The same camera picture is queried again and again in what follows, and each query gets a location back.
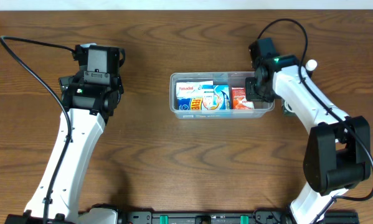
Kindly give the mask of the dark syrup bottle white cap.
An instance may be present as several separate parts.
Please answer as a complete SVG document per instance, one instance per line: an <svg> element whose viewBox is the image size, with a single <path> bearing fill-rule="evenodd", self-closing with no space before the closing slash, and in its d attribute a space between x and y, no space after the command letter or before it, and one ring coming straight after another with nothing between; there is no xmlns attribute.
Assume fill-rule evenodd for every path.
<svg viewBox="0 0 373 224"><path fill-rule="evenodd" d="M306 62L306 65L305 65L305 70L306 70L306 73L307 75L311 78L312 75L313 75L313 72L316 70L318 66L318 63L316 60L314 59L310 59Z"/></svg>

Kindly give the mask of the blue Kool Fever box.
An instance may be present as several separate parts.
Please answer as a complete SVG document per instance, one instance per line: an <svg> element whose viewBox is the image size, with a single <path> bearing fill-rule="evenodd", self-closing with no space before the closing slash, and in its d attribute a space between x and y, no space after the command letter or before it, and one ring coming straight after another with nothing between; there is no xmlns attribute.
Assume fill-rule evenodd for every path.
<svg viewBox="0 0 373 224"><path fill-rule="evenodd" d="M213 85L213 91L204 96L195 98L177 98L177 108L178 110L191 111L229 110L229 86Z"/></svg>

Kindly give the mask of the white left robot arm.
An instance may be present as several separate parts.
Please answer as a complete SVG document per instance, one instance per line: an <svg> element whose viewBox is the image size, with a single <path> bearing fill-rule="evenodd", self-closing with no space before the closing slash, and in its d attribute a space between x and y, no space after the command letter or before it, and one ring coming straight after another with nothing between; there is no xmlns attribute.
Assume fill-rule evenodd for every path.
<svg viewBox="0 0 373 224"><path fill-rule="evenodd" d="M124 89L119 72L82 69L59 80L60 127L38 189L22 215L6 223L124 223L116 207L99 204L79 214L79 198L97 141Z"/></svg>

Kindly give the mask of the green Zam-Buk box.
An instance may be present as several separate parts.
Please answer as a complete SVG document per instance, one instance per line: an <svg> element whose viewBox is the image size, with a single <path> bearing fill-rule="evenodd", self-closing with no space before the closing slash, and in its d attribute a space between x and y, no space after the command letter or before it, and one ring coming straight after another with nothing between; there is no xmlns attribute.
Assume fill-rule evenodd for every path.
<svg viewBox="0 0 373 224"><path fill-rule="evenodd" d="M285 116L296 116L292 107L284 99L281 100L281 103L282 103L282 111Z"/></svg>

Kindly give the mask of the red Panadol ActiFast box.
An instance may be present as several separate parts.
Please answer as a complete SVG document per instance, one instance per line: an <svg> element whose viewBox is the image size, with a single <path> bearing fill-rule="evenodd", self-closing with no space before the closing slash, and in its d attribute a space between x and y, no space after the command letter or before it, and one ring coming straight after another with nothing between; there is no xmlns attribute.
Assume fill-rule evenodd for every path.
<svg viewBox="0 0 373 224"><path fill-rule="evenodd" d="M252 110L254 108L253 102L246 99L245 88L232 87L233 110Z"/></svg>

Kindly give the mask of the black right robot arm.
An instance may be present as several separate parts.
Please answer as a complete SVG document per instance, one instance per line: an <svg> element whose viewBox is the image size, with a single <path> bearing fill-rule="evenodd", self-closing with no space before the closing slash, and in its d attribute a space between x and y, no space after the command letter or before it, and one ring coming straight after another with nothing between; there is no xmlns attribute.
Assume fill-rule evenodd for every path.
<svg viewBox="0 0 373 224"><path fill-rule="evenodd" d="M305 186L279 223L359 223L354 212L328 210L360 182L373 177L370 126L335 106L311 81L312 68L294 55L252 53L255 75L245 81L247 99L289 103L309 137L303 161Z"/></svg>

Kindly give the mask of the white blue Panadol box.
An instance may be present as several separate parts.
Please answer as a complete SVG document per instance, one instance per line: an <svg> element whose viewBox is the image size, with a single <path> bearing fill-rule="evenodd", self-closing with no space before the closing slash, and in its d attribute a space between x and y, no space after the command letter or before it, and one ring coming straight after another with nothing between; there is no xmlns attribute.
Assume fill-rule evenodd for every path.
<svg viewBox="0 0 373 224"><path fill-rule="evenodd" d="M213 91L213 81L203 82L177 82L176 97L177 98L195 98L204 96Z"/></svg>

